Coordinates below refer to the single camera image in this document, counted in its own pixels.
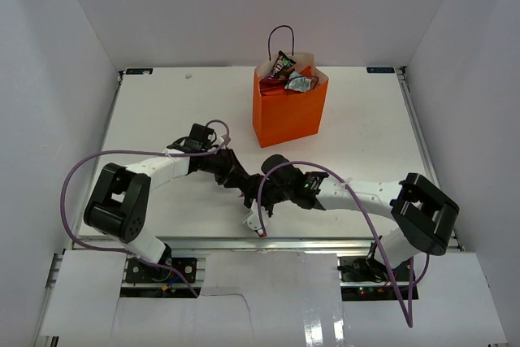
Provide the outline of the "orange and cream chips bag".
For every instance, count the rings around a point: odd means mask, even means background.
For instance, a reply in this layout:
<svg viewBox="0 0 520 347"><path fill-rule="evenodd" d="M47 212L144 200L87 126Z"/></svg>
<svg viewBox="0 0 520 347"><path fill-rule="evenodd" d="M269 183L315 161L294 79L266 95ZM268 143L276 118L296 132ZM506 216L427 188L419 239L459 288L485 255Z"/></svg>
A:
<svg viewBox="0 0 520 347"><path fill-rule="evenodd" d="M259 91L262 96L278 96L278 95L292 95L299 94L298 92L293 92L286 90L284 87L288 82L288 76L292 72L297 72L293 68L286 71L281 78L279 79L268 79L264 78L259 83ZM316 75L312 74L312 67L305 67L301 72L298 72L304 76L311 76L313 78L312 89L314 89L319 83L319 78Z"/></svg>

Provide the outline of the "silver snack packet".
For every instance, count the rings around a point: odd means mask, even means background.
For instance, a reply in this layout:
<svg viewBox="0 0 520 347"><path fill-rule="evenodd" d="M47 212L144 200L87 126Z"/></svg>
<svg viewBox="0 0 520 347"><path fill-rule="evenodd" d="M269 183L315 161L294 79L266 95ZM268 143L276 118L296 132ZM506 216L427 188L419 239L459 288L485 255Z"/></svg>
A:
<svg viewBox="0 0 520 347"><path fill-rule="evenodd" d="M311 76L304 76L298 72L292 72L288 76L288 82L285 89L298 93L305 93L312 90L313 78Z"/></svg>

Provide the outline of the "brown M&M's candy packet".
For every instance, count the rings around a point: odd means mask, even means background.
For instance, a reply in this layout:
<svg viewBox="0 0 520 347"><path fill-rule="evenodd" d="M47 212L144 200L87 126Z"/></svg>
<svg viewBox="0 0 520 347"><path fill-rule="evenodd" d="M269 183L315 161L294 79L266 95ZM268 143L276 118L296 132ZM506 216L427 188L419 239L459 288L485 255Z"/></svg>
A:
<svg viewBox="0 0 520 347"><path fill-rule="evenodd" d="M292 69L295 65L296 62L288 57L282 50L280 50L273 67L267 75L267 78L279 79L286 71Z"/></svg>

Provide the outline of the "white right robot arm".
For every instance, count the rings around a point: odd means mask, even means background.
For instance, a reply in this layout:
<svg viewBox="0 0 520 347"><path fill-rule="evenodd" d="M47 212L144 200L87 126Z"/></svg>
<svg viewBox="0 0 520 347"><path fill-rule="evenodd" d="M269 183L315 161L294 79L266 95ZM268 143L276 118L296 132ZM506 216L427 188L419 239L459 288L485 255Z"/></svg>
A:
<svg viewBox="0 0 520 347"><path fill-rule="evenodd" d="M378 281L417 254L446 253L460 207L425 176L410 172L403 180L366 182L346 180L317 163L306 165L311 170L302 172L304 162L275 154L262 165L262 174L243 180L240 190L251 210L247 222L259 236L267 234L262 215L292 202L305 210L359 211L370 230L373 215L395 222L396 229L374 237L367 256L368 274Z"/></svg>

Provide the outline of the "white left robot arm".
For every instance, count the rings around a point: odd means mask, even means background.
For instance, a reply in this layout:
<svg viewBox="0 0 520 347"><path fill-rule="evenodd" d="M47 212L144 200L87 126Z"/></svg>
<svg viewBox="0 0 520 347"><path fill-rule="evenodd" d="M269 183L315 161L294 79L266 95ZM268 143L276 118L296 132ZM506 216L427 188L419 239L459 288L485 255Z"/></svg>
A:
<svg viewBox="0 0 520 347"><path fill-rule="evenodd" d="M242 167L233 150L171 147L138 163L105 165L84 210L84 223L143 259L144 272L152 280L165 280L171 274L171 251L145 228L149 197L155 189L197 171L214 175L224 188L239 189L245 205L252 205L258 178Z"/></svg>

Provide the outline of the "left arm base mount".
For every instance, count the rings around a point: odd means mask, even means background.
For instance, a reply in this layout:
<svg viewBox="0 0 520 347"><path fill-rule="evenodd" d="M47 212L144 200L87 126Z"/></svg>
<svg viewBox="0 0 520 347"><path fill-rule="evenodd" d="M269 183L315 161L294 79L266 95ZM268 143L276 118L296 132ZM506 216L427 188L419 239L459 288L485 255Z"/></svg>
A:
<svg viewBox="0 0 520 347"><path fill-rule="evenodd" d="M196 258L172 258L167 261L200 292L197 284L198 264ZM195 298L186 283L174 272L164 268L150 267L136 258L127 261L121 286L122 297L142 298Z"/></svg>

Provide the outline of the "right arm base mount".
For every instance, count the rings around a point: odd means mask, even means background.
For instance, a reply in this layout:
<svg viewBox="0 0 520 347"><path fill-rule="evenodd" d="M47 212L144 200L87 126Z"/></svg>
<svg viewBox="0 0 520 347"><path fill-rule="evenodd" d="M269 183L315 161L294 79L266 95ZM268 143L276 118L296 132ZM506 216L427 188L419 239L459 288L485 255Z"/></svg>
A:
<svg viewBox="0 0 520 347"><path fill-rule="evenodd" d="M343 302L398 300L386 267L366 255L338 253L337 270ZM402 262L392 272L403 300L417 300L418 289L410 286L410 275L416 282L415 272L410 273L410 261Z"/></svg>

